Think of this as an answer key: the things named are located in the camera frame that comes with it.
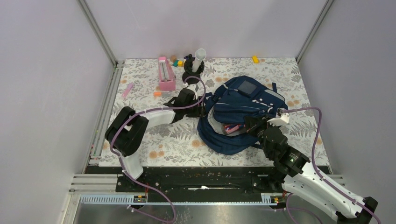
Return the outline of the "navy blue backpack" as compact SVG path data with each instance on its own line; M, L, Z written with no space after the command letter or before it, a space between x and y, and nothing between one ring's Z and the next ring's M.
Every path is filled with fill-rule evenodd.
M268 88L248 77L234 77L204 99L206 115L198 121L201 140L219 154L233 155L248 147L260 148L257 137L246 133L245 127L230 135L222 131L226 124L244 124L245 116L276 116L278 109L287 109L285 98L277 93L276 83Z

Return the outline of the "pink-capped marker tube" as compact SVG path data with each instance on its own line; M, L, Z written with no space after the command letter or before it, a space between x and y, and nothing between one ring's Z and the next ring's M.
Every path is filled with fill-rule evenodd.
M225 135L230 135L245 127L244 124L226 124L223 125L222 131Z

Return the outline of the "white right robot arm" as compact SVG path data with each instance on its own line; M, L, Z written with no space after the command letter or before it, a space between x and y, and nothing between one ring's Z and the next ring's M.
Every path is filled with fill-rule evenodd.
M269 189L282 189L322 210L339 224L368 224L375 218L378 202L341 186L314 165L305 154L288 144L288 138L267 116L245 116L246 132L257 137L265 156L273 161Z

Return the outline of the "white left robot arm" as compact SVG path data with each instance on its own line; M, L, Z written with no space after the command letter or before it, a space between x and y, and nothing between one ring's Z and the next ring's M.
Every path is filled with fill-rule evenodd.
M138 150L146 130L173 124L184 117L202 117L205 112L204 99L205 96L199 97L193 90L183 88L178 96L161 107L140 112L129 106L121 109L106 130L105 139L112 153L118 156L123 173L128 177L127 186L132 191L141 191L145 185Z

